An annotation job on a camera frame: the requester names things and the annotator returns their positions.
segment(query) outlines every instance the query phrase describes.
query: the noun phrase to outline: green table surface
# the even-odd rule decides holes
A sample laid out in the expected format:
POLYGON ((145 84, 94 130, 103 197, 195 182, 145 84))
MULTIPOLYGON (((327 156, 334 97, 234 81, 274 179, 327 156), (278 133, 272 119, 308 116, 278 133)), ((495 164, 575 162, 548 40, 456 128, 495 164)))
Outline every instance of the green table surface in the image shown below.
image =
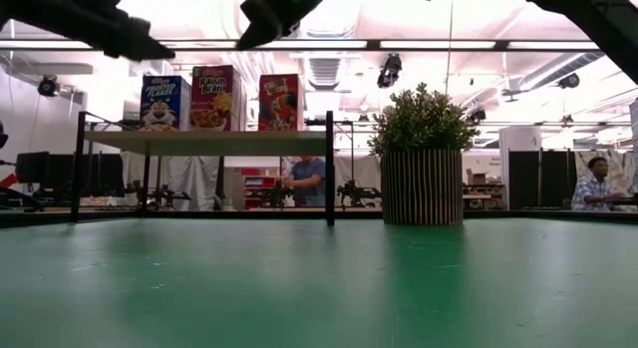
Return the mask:
POLYGON ((636 347, 638 228, 114 220, 0 230, 0 347, 636 347))

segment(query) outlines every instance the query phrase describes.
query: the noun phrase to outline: raisin bran box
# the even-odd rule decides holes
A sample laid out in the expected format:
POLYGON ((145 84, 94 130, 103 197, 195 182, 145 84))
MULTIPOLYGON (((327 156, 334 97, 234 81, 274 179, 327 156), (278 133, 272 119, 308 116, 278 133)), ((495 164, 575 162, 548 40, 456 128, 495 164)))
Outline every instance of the raisin bran box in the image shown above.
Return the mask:
POLYGON ((297 74, 259 78, 259 131, 303 130, 303 93, 297 74))
POLYGON ((140 131, 188 130, 190 84, 181 76, 142 78, 140 131))
POLYGON ((194 67, 190 102, 190 129, 237 131, 245 121, 237 102, 241 79, 230 65, 194 67))

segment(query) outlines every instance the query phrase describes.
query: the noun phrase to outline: plant pot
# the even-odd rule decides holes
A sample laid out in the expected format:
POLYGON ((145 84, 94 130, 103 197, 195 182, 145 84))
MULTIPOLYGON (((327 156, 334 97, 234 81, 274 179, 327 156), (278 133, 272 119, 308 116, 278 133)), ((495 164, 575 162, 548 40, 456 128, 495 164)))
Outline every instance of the plant pot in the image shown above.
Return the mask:
POLYGON ((383 220, 444 225, 463 221, 460 151, 423 150, 381 157, 383 220))

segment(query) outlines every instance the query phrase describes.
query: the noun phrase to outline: white shelf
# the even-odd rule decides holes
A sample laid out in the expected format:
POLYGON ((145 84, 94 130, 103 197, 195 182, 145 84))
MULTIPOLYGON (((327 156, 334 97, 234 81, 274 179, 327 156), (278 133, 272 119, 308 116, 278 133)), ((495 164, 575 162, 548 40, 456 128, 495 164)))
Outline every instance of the white shelf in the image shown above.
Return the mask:
POLYGON ((86 132, 85 139, 163 157, 325 156, 325 132, 86 132))

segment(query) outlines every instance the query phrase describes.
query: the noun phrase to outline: seated person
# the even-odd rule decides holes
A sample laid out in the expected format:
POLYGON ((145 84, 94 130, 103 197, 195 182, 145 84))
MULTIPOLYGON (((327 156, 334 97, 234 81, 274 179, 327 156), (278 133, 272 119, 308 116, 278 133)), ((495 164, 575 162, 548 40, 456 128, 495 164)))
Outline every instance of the seated person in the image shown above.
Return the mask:
POLYGON ((574 197, 571 199, 572 210, 612 211, 619 210, 609 201, 622 198, 622 193, 612 193, 607 177, 607 160, 593 158, 587 163, 591 175, 581 177, 576 184, 574 197))
POLYGON ((290 171, 286 186, 293 188, 296 207, 326 205, 326 163, 315 157, 301 157, 290 171))

